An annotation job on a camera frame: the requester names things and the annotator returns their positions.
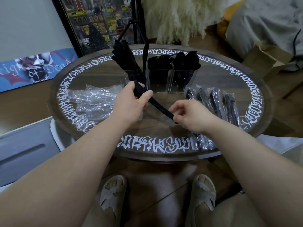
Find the fluffy rug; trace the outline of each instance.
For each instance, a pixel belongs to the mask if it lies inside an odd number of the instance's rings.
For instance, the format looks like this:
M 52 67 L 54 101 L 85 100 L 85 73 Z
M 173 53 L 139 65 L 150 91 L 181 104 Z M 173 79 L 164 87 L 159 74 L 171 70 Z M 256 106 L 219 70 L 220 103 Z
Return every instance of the fluffy rug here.
M 158 28 L 157 43 L 180 40 L 188 46 L 190 36 L 205 36 L 207 26 L 223 16 L 225 0 L 142 0 L 146 28 Z

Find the black picture frame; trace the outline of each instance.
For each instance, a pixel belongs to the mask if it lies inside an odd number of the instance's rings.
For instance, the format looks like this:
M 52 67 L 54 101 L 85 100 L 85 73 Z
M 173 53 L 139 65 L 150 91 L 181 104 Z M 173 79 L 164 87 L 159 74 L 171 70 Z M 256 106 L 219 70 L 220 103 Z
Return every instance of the black picture frame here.
M 113 47 L 115 40 L 123 33 L 130 20 L 138 20 L 143 34 L 146 34 L 141 0 L 52 0 L 52 2 L 78 57 Z M 129 44 L 142 42 L 136 26 L 130 26 L 123 39 Z

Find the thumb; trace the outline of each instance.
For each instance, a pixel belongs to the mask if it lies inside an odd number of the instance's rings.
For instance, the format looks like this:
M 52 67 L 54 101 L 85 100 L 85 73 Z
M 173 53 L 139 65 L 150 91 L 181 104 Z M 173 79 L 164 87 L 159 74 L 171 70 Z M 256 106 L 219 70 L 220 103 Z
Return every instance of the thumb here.
M 142 96 L 137 100 L 139 101 L 140 104 L 144 106 L 149 101 L 149 99 L 152 97 L 153 94 L 154 92 L 152 90 L 148 90 L 144 92 Z
M 183 123 L 184 123 L 184 116 L 175 115 L 175 116 L 173 117 L 173 120 L 174 120 L 176 123 L 183 124 Z

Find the forearm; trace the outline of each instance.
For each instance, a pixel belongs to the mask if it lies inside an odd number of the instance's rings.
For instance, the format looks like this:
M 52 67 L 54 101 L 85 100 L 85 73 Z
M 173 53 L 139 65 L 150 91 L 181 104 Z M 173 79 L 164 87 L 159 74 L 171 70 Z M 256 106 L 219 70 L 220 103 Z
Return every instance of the forearm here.
M 1 223 L 4 226 L 81 225 L 104 169 L 127 129 L 117 123 L 109 117 L 2 192 Z
M 268 223 L 286 226 L 292 220 L 294 226 L 303 225 L 301 167 L 227 122 L 220 120 L 209 136 Z

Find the beige sandal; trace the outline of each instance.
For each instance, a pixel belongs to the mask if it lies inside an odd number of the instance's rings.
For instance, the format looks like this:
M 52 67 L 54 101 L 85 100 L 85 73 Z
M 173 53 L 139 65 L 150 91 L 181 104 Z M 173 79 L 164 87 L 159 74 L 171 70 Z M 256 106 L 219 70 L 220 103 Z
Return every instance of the beige sandal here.
M 204 183 L 199 181 L 200 176 L 204 176 L 205 179 L 210 182 L 214 192 L 210 191 L 210 189 Z M 213 211 L 215 206 L 215 201 L 216 201 L 216 190 L 210 178 L 207 177 L 205 174 L 196 175 L 192 182 L 191 198 L 185 219 L 185 227 L 191 227 L 192 226 L 191 223 L 194 223 L 194 227 L 197 227 L 195 221 L 195 209 L 198 205 L 204 202 L 208 206 L 208 208 L 211 211 Z
M 113 179 L 122 179 L 122 185 L 115 186 L 110 189 L 106 189 L 108 183 Z M 100 206 L 103 210 L 106 210 L 109 207 L 113 209 L 116 217 L 115 227 L 120 226 L 121 212 L 122 212 L 125 192 L 126 192 L 126 178 L 122 175 L 115 175 L 110 179 L 108 179 L 101 191 Z

